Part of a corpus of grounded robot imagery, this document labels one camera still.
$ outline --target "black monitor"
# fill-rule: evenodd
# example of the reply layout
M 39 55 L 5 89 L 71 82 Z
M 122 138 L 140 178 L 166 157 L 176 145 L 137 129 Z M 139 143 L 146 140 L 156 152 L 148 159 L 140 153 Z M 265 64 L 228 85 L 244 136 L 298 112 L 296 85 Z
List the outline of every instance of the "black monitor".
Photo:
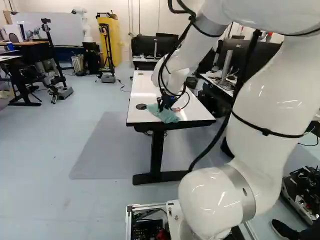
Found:
M 155 36 L 137 35 L 134 38 L 134 55 L 143 54 L 144 56 L 153 55 L 155 52 Z
M 175 46 L 176 42 L 177 38 L 175 36 L 158 36 L 156 55 L 158 57 L 163 57 L 168 54 Z
M 138 35 L 131 41 L 132 54 L 143 54 L 145 57 L 155 53 L 155 40 L 157 41 L 156 56 L 163 57 L 174 47 L 177 42 L 175 35 L 145 36 Z
M 174 38 L 176 41 L 178 41 L 179 39 L 179 35 L 177 34 L 170 34 L 170 33 L 162 33 L 162 32 L 157 32 L 155 34 L 156 37 L 172 37 Z
M 233 50 L 231 66 L 234 68 L 234 72 L 239 69 L 237 75 L 241 72 L 244 66 L 246 53 L 250 44 L 250 40 L 242 39 L 228 39 L 223 40 L 223 47 L 221 49 L 217 66 L 219 69 L 223 69 L 227 51 Z M 258 72 L 269 60 L 278 52 L 281 44 L 259 41 L 250 57 L 244 81 L 251 78 L 256 72 Z

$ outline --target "shoe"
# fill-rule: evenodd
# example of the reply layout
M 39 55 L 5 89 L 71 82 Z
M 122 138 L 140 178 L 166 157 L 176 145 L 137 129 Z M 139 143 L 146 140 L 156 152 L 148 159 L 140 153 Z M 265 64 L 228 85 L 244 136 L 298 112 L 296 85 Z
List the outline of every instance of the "shoe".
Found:
M 283 222 L 273 219 L 271 227 L 275 233 L 284 240 L 299 240 L 299 232 L 291 229 Z

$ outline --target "robotic arm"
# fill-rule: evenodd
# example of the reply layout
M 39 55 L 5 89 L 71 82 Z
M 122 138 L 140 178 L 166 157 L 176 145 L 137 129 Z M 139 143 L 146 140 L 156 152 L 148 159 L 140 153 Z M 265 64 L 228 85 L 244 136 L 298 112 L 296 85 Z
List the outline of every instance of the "robotic arm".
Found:
M 197 16 L 163 69 L 163 94 L 179 92 L 188 68 L 218 40 L 208 35 L 220 35 L 231 21 L 286 36 L 278 53 L 237 95 L 226 131 L 235 158 L 193 171 L 179 185 L 180 206 L 192 231 L 200 239 L 223 239 L 230 228 L 275 204 L 287 158 L 319 109 L 320 2 L 206 0 Z M 152 76 L 156 86 L 162 63 Z
M 85 43 L 93 43 L 94 39 L 91 35 L 91 27 L 89 26 L 88 19 L 86 17 L 87 12 L 88 12 L 87 9 L 85 9 L 83 7 L 78 7 L 78 6 L 73 8 L 71 11 L 72 14 L 79 14 L 81 16 L 82 30 L 83 30 L 83 35 L 84 35 L 83 41 Z

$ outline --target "cleaning cloth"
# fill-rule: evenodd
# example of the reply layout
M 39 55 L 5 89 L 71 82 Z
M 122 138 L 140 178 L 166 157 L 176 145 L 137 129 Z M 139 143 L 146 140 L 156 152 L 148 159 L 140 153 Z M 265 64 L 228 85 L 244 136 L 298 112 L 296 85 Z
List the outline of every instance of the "cleaning cloth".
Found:
M 146 106 L 146 109 L 152 113 L 154 116 L 161 119 L 165 124 L 168 123 L 177 123 L 180 121 L 180 118 L 176 116 L 176 113 L 170 109 L 164 108 L 162 112 L 159 112 L 158 104 L 150 104 Z

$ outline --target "yellow equipment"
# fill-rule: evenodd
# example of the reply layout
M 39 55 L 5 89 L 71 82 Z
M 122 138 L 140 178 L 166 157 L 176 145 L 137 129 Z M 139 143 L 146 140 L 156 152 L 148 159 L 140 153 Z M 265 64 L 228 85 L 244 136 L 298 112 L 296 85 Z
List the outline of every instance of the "yellow equipment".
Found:
M 122 62 L 122 53 L 121 53 L 121 38 L 120 38 L 120 30 L 118 25 L 118 20 L 111 17 L 96 17 L 98 24 L 108 24 L 109 25 L 109 37 L 111 42 L 111 52 L 112 52 L 112 61 L 114 66 L 118 66 Z M 103 62 L 106 61 L 107 57 L 107 46 L 105 42 L 104 31 L 100 32 L 100 41 L 101 48 L 103 52 Z

